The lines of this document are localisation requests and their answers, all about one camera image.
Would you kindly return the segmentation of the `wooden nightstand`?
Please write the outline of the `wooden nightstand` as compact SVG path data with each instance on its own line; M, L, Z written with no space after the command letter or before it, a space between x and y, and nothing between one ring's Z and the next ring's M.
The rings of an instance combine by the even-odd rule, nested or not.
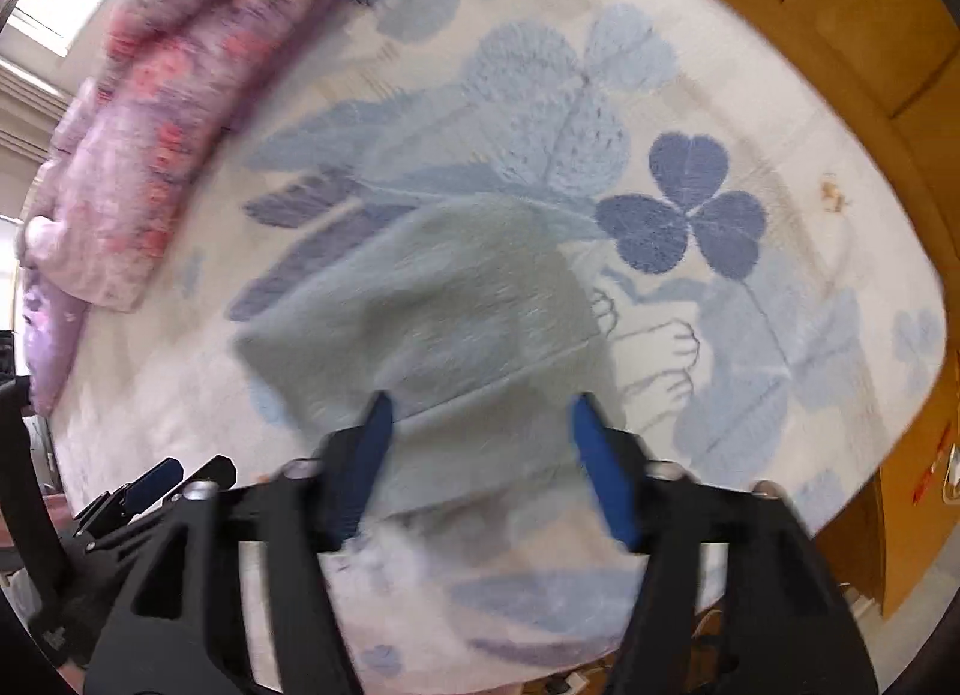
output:
M958 445L958 354L951 353L921 413L861 491L815 542L844 588L889 619L918 586L958 523L940 491Z

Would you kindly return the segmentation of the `grey zip hoodie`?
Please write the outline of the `grey zip hoodie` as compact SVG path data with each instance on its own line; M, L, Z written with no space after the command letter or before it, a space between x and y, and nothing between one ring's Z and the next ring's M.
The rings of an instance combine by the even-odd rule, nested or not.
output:
M252 318L235 347L309 438L389 395L371 516L448 564L498 557L581 497L579 396L623 411L586 289L514 198L415 209Z

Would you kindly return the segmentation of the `purple floral quilt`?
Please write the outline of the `purple floral quilt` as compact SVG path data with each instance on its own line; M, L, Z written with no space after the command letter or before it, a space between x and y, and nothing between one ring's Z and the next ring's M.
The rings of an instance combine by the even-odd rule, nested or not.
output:
M340 0L119 0L16 242L31 406L52 413L88 310L130 312L223 136Z

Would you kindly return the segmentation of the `floral patterned bed sheet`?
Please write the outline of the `floral patterned bed sheet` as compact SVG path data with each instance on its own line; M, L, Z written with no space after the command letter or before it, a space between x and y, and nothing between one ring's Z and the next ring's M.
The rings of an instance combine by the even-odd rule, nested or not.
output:
M776 480L811 529L944 365L942 285L884 175L718 0L379 0L223 148L140 307L88 318L52 420L71 502L166 456L251 480L312 452L239 331L470 197L544 219L610 347L615 424L706 482ZM576 474L576 502L473 567L370 509L325 562L368 687L488 690L617 645L640 565Z

